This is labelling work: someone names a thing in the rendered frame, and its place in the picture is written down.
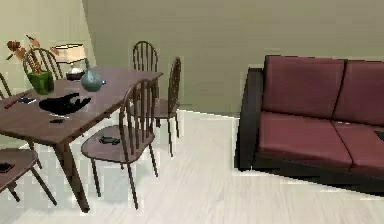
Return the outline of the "brown wooden spindle chair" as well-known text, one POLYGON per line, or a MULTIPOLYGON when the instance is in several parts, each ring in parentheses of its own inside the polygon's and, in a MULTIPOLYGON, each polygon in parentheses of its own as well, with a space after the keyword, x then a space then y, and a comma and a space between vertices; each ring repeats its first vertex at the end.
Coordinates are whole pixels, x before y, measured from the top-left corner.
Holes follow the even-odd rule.
POLYGON ((20 201, 18 194, 15 191, 17 186, 17 180, 20 179, 28 171, 31 171, 33 176, 36 178, 47 197, 53 203, 57 205, 57 201, 53 194, 34 168, 37 163, 38 154, 30 149, 19 149, 19 148, 5 148, 0 149, 0 163, 14 164, 14 167, 7 173, 0 173, 0 193, 7 189, 16 202, 20 201))
POLYGON ((62 79, 63 73, 55 55, 44 48, 28 50, 22 59, 22 65, 26 74, 41 74, 50 72, 55 80, 62 79))
POLYGON ((140 71, 158 71, 158 54, 148 41, 138 41, 132 50, 133 68, 140 71))
POLYGON ((168 82, 168 94, 166 99, 158 99, 155 105, 155 122, 156 126, 160 127, 160 121, 167 121, 168 132, 168 144, 169 153, 173 155, 173 143, 172 143, 172 131, 170 119, 175 119, 176 136, 179 136, 179 123, 177 110, 180 106, 179 103, 179 88, 180 88, 180 75, 181 75, 181 59, 176 57, 173 61, 169 82, 168 82))
POLYGON ((155 176, 158 169, 152 143, 155 139, 153 130, 155 110, 155 86, 149 79, 140 79, 125 93, 119 110, 117 125, 107 126, 90 136, 81 146, 81 153, 91 162, 92 174, 97 196, 101 196, 97 172, 97 161, 118 163, 127 167, 133 203, 138 209, 131 165, 138 161, 146 148, 149 149, 155 176), (102 136, 120 139, 120 144, 102 144, 102 136))

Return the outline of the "brown wooden dining table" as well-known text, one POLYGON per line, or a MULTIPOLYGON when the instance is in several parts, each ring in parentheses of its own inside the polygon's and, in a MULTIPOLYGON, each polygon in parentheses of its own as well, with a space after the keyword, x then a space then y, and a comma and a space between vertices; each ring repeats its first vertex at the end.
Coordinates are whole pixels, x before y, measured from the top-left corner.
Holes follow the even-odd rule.
POLYGON ((82 98, 91 99, 89 104, 70 114, 61 124, 52 124, 50 121, 54 117, 42 111, 36 102, 16 103, 6 108, 5 106, 17 97, 12 96, 0 101, 0 135, 52 147, 83 212, 89 211, 89 205, 70 143, 119 109, 131 85, 141 79, 154 81, 161 76, 159 72, 100 66, 94 67, 92 71, 106 81, 106 84, 97 92, 86 91, 76 81, 59 79, 54 82, 54 92, 49 95, 51 98, 77 92, 82 98))

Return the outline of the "blue-grey round vase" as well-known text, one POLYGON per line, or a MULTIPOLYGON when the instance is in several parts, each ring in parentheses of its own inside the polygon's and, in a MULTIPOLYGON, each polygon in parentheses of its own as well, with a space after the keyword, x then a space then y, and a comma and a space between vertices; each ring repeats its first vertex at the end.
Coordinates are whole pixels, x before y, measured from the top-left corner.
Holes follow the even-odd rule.
POLYGON ((82 87, 88 92, 97 92, 103 85, 106 84, 106 81, 102 77, 91 71, 90 63, 88 59, 85 59, 86 70, 82 78, 80 79, 82 87))

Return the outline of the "dark red sofa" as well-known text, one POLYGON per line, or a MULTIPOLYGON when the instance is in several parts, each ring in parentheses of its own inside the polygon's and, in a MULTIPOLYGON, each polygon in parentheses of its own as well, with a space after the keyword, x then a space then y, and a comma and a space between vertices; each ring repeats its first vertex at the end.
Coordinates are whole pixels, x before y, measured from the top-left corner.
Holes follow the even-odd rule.
POLYGON ((268 55, 247 72, 234 166, 384 197, 384 61, 268 55))

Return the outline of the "black sculpted bowl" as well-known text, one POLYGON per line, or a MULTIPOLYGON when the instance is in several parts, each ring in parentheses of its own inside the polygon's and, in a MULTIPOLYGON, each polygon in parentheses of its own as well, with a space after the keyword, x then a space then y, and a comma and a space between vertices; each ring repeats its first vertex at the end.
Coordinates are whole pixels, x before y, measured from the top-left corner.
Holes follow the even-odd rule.
POLYGON ((39 102, 39 107, 56 115, 68 115, 75 113, 85 107, 90 98, 79 98, 79 93, 70 93, 58 98, 46 98, 39 102))

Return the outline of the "white table lamp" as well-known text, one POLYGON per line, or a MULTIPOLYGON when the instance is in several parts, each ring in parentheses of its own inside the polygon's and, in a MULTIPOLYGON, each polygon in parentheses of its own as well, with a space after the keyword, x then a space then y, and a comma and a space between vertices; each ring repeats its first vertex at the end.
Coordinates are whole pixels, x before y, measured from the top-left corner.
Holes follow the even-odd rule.
POLYGON ((82 44, 65 44, 55 46, 52 51, 56 55, 58 63, 66 63, 70 65, 70 69, 66 72, 68 80, 80 80, 85 74, 85 70, 75 66, 76 62, 86 59, 85 49, 82 44))

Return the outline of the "plant in green pot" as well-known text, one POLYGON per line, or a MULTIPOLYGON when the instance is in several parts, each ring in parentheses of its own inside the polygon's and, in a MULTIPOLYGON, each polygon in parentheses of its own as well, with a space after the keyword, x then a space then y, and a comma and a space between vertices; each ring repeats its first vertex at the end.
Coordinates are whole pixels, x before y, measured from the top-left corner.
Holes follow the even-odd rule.
MULTIPOLYGON (((10 60, 13 56, 16 56, 22 63, 23 56, 25 53, 33 48, 42 48, 40 42, 29 35, 27 35, 29 40, 29 48, 26 49, 21 45, 17 40, 9 40, 6 43, 7 48, 11 51, 11 54, 7 57, 7 60, 10 60)), ((39 95, 48 95, 54 90, 54 77, 50 72, 43 72, 41 74, 26 74, 27 79, 29 80, 33 89, 39 95)))

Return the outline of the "red-brown pencil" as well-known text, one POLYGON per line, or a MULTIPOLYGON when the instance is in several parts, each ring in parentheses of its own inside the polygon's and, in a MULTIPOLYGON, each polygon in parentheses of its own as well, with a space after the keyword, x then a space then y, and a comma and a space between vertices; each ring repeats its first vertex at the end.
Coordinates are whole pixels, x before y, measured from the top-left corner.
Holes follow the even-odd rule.
POLYGON ((10 107, 12 107, 15 103, 17 103, 21 98, 25 97, 26 95, 28 95, 28 92, 25 92, 22 95, 20 95, 18 98, 15 98, 14 100, 10 101, 8 104, 6 104, 4 106, 4 109, 9 109, 10 107))

